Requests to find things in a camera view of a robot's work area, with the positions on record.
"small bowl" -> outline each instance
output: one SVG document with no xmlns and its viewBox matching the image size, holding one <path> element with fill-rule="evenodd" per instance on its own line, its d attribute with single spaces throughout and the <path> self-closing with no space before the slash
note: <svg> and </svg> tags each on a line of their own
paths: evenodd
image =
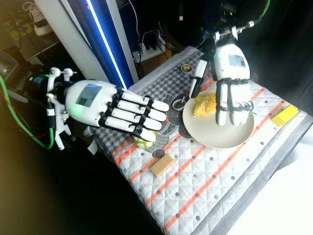
<svg viewBox="0 0 313 235">
<path fill-rule="evenodd" d="M 173 102 L 173 104 L 172 104 L 173 109 L 175 109 L 175 110 L 178 111 L 178 112 L 182 111 L 182 110 L 184 109 L 185 105 L 186 105 L 186 100 L 184 100 L 184 101 L 183 101 L 183 106 L 182 106 L 181 108 L 176 108 L 175 105 L 176 105 L 177 103 L 180 103 L 181 101 L 182 101 L 182 99 L 178 99 L 178 100 L 175 100 L 175 101 Z"/>
<path fill-rule="evenodd" d="M 180 70 L 183 72 L 183 73 L 191 73 L 192 70 L 193 70 L 193 67 L 190 65 L 190 64 L 183 64 L 181 67 L 180 67 Z"/>
</svg>

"robotic hand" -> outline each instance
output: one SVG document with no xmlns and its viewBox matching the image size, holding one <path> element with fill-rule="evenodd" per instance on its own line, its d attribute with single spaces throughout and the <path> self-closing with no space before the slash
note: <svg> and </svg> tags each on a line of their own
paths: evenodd
<svg viewBox="0 0 313 235">
<path fill-rule="evenodd" d="M 250 96 L 249 80 L 250 69 L 248 62 L 236 45 L 238 34 L 243 29 L 253 27 L 257 22 L 250 21 L 243 27 L 226 29 L 222 33 L 215 32 L 210 36 L 215 43 L 215 54 L 211 62 L 213 79 L 217 81 L 216 90 L 216 123 L 225 125 L 226 115 L 229 111 L 230 121 L 233 125 L 245 124 L 249 112 L 253 110 Z M 200 60 L 192 77 L 190 98 L 195 98 L 200 92 L 200 85 L 210 69 L 210 64 Z"/>
<path fill-rule="evenodd" d="M 65 85 L 58 88 L 54 82 L 61 73 L 64 73 Z M 166 120 L 163 112 L 168 111 L 168 104 L 104 81 L 83 80 L 70 83 L 72 75 L 71 69 L 60 71 L 51 68 L 47 86 L 48 103 L 52 102 L 55 107 L 53 112 L 50 105 L 47 113 L 48 116 L 56 116 L 55 140 L 60 149 L 64 146 L 59 134 L 65 131 L 70 135 L 65 124 L 69 116 L 90 126 L 103 126 L 130 133 L 146 141 L 156 140 L 155 134 L 150 130 L 161 129 L 160 122 Z"/>
</svg>

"sneaker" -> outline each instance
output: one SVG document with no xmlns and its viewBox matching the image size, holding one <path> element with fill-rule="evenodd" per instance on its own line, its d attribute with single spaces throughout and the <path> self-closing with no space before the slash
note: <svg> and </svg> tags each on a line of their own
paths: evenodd
<svg viewBox="0 0 313 235">
<path fill-rule="evenodd" d="M 35 3 L 27 1 L 23 4 L 22 8 L 24 11 L 29 11 L 29 16 L 34 22 L 34 30 L 37 36 L 43 36 L 53 31 Z"/>
</svg>

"green ball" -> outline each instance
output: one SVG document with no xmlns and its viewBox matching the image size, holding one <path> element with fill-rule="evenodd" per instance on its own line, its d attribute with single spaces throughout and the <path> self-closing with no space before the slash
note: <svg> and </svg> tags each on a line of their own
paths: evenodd
<svg viewBox="0 0 313 235">
<path fill-rule="evenodd" d="M 155 144 L 155 142 L 144 141 L 143 139 L 134 137 L 134 136 L 133 136 L 133 142 L 134 144 L 138 146 L 138 148 L 149 148 Z"/>
</svg>

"small round container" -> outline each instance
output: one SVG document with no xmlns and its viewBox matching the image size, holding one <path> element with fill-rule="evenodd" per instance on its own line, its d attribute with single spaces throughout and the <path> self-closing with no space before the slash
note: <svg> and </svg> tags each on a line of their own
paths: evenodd
<svg viewBox="0 0 313 235">
<path fill-rule="evenodd" d="M 178 104 L 181 103 L 181 100 L 182 100 L 182 99 L 175 100 L 175 101 L 173 102 L 173 104 L 172 104 L 173 109 L 175 109 L 175 110 L 178 111 L 178 112 L 182 111 L 182 110 L 184 109 L 185 105 L 186 105 L 186 101 L 184 100 L 184 101 L 182 102 L 182 103 L 183 103 L 183 106 L 181 106 L 181 107 L 179 106 L 179 107 L 178 107 Z"/>
<path fill-rule="evenodd" d="M 193 70 L 193 67 L 190 65 L 190 64 L 184 64 L 180 67 L 180 70 L 183 72 L 183 73 L 191 73 L 192 70 Z"/>
</svg>

